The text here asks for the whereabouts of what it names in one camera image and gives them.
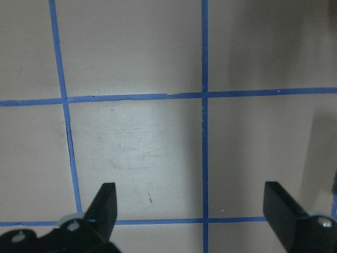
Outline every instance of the floor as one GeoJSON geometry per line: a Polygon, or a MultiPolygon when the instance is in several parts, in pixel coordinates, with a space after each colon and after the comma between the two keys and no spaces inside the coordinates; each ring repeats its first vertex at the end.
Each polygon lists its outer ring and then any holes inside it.
{"type": "Polygon", "coordinates": [[[285,252],[266,180],[336,217],[327,1],[0,1],[0,233],[116,182],[122,252],[285,252]]]}

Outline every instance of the screw head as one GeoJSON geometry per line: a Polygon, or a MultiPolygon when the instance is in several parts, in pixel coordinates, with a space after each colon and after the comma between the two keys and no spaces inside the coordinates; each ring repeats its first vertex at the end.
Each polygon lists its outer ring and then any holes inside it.
{"type": "Polygon", "coordinates": [[[11,242],[17,244],[18,242],[21,242],[24,239],[26,239],[26,236],[22,231],[20,231],[17,235],[12,237],[11,242]]]}
{"type": "Polygon", "coordinates": [[[80,228],[80,224],[77,223],[77,221],[75,220],[74,222],[70,223],[68,226],[67,226],[67,229],[71,232],[77,230],[80,228]]]}

